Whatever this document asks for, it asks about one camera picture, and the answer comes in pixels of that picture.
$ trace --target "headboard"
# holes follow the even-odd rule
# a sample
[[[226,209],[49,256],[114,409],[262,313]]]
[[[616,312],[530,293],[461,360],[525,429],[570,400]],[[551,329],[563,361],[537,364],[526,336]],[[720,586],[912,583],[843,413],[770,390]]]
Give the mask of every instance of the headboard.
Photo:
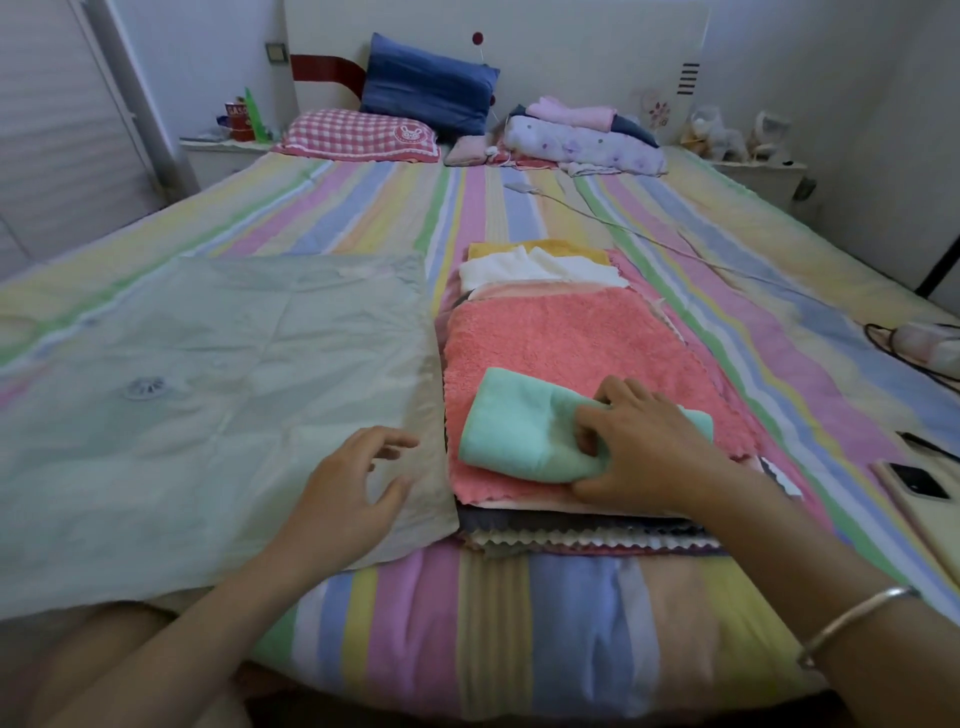
[[[499,68],[501,119],[556,96],[635,114],[663,142],[690,112],[709,18],[700,0],[285,0],[285,10],[301,111],[359,107],[377,31]]]

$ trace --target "hand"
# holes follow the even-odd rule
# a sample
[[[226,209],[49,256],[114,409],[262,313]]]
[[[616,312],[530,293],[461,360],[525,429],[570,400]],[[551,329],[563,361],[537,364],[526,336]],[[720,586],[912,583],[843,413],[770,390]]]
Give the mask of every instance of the hand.
[[[577,442],[594,454],[599,435],[612,458],[602,475],[573,483],[583,502],[638,515],[691,516],[703,493],[737,467],[676,404],[636,379],[608,376],[595,399],[612,408],[579,407]]]
[[[367,427],[346,441],[310,474],[306,488],[268,551],[293,568],[304,590],[345,569],[383,541],[410,494],[413,479],[397,477],[376,503],[367,503],[373,459],[397,460],[401,448],[420,440],[391,427]]]

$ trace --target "red can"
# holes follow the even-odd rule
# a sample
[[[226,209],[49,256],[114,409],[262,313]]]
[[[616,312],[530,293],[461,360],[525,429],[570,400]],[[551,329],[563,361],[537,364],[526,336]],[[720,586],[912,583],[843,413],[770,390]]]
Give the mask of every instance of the red can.
[[[227,107],[227,120],[230,124],[230,138],[234,141],[255,141],[256,134],[253,133],[253,124],[250,123],[250,113],[247,111],[247,103],[237,97],[232,104],[224,104]]]

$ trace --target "bed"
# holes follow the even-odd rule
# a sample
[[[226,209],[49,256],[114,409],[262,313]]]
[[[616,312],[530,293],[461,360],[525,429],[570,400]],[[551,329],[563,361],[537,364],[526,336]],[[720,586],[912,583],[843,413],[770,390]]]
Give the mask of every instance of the bed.
[[[960,592],[868,467],[903,456],[900,429],[960,449],[960,400],[859,328],[957,322],[687,152],[666,154],[661,179],[269,154],[0,286],[0,364],[69,337],[86,311],[177,255],[419,253],[443,340],[470,243],[554,237],[617,249],[803,473],[824,527],[960,622]],[[576,210],[788,287],[721,275]],[[8,377],[0,408],[37,384]],[[797,667],[798,649],[728,557],[485,559],[444,541],[318,585],[252,658],[319,690],[420,715],[693,718],[823,690],[817,673]]]

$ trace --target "silver bracelet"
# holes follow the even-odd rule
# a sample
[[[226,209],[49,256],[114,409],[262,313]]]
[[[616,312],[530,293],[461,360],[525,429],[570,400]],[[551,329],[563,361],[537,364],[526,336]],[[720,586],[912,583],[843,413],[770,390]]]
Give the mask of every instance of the silver bracelet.
[[[916,587],[891,587],[890,589],[884,590],[879,594],[871,596],[865,601],[861,601],[855,607],[848,609],[837,619],[832,621],[830,624],[820,630],[820,632],[814,635],[808,643],[803,645],[803,649],[800,652],[800,657],[797,658],[797,662],[800,664],[800,667],[803,667],[804,669],[814,669],[814,652],[819,650],[824,646],[824,644],[833,639],[838,632],[841,632],[854,622],[860,621],[867,615],[875,612],[888,601],[897,599],[901,596],[919,597],[920,592]]]

